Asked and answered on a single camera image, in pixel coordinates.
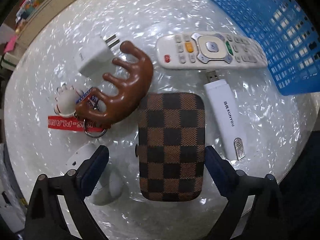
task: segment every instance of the round table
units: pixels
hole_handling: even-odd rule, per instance
[[[157,38],[193,31],[243,35],[210,0],[77,0],[41,31],[12,74],[5,94],[8,150],[27,201],[39,174],[63,175],[66,161],[78,148],[88,142],[104,144],[110,151],[110,163],[121,172],[124,192],[106,206],[95,206],[88,199],[85,202],[110,239],[195,239],[207,234],[227,200],[220,196],[206,169],[202,192],[193,201],[153,202],[141,195],[139,161],[134,153],[138,142],[136,113],[99,139],[47,128],[48,115],[54,115],[55,91],[63,83],[82,89],[98,86],[105,93],[115,93],[110,83],[95,83],[78,73],[73,57],[92,37],[108,38],[116,33],[121,41],[132,41],[152,59],[155,71],[150,92],[183,91],[201,96],[206,111],[206,145],[213,145],[223,156],[217,123],[204,93],[204,71],[166,70],[156,60]],[[126,58],[118,46],[114,53]],[[115,66],[106,66],[106,72],[126,75]],[[218,74],[235,95],[249,142],[245,158],[232,165],[251,176],[271,173],[279,182],[312,130],[319,109],[317,94],[281,96],[268,69],[221,70]],[[77,235],[62,200],[61,206],[70,231]]]

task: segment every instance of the checkered pattern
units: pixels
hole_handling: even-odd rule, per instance
[[[191,93],[149,94],[139,105],[140,188],[155,201],[188,201],[201,192],[205,117]]]

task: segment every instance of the red strap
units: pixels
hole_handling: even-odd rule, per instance
[[[103,129],[96,127],[93,121],[86,121],[88,132],[102,132]],[[48,128],[58,130],[70,130],[77,132],[84,132],[83,121],[76,119],[75,117],[65,118],[60,115],[48,116]]]

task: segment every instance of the blue plastic basket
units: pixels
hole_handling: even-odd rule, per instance
[[[295,0],[212,0],[263,47],[282,95],[320,91],[320,39]]]

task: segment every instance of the pink paper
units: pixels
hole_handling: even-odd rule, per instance
[[[7,46],[4,48],[4,53],[14,50],[14,45],[16,44],[17,35],[14,35],[7,43]]]

